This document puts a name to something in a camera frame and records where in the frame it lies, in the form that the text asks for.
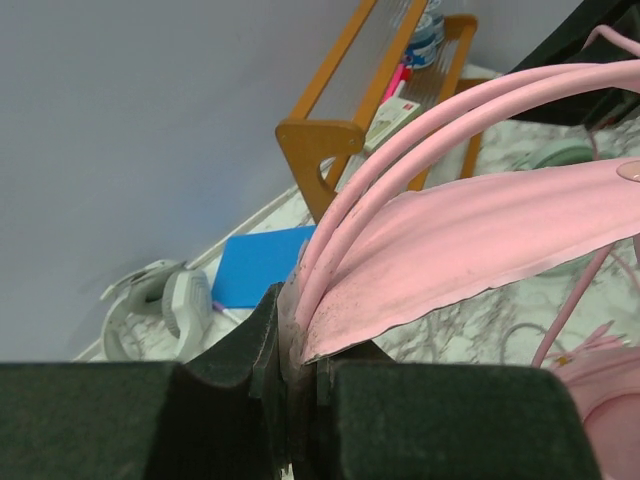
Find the pink grey headphones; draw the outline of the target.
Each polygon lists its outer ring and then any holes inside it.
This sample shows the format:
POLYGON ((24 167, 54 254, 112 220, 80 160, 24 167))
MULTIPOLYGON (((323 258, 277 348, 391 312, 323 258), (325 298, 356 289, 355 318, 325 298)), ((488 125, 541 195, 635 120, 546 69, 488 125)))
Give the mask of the pink grey headphones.
POLYGON ((393 137, 347 183, 300 259, 282 301, 289 373, 420 316, 576 260, 587 265, 527 366, 556 376, 592 447, 596 479, 639 475, 639 349, 596 330, 556 340, 616 243, 639 237, 639 162, 596 160, 405 184, 470 136, 573 94, 639 87, 639 64, 573 64, 510 74, 446 101, 393 137))

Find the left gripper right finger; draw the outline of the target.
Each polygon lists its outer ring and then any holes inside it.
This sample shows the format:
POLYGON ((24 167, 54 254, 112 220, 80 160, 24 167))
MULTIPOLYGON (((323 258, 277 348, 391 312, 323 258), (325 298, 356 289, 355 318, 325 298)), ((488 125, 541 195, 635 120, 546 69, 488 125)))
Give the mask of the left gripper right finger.
POLYGON ((560 380, 530 367, 398 363, 366 342, 317 365, 303 479, 596 479, 560 380))

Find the mint green headphones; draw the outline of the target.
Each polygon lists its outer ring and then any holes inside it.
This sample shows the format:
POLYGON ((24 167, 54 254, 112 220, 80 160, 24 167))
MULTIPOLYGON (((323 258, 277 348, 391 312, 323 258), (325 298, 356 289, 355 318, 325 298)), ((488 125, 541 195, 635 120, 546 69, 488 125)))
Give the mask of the mint green headphones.
POLYGON ((575 165, 604 159, 607 155, 607 152, 597 151, 592 145, 579 139, 556 140, 527 155, 523 168, 536 170, 575 165))

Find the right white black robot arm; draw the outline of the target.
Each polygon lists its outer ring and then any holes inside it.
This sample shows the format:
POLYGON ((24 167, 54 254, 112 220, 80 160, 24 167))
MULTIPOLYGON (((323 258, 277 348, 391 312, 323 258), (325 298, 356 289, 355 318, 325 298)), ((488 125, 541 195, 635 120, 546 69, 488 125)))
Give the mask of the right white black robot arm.
MULTIPOLYGON (((587 37, 606 25, 631 40, 639 40, 639 3, 634 0, 587 0, 535 50, 512 69, 514 73, 542 66, 573 63, 610 63, 633 55, 599 36, 587 37)), ((606 88, 574 95, 515 115, 517 121, 559 126, 584 126, 589 130, 614 127, 639 117, 639 95, 606 88)))

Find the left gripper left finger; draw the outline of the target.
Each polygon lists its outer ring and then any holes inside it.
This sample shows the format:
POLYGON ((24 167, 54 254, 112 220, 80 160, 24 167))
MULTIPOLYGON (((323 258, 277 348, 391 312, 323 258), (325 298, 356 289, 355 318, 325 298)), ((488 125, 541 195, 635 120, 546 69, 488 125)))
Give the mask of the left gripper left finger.
POLYGON ((2 477, 279 478, 279 293, 186 363, 3 364, 2 477))

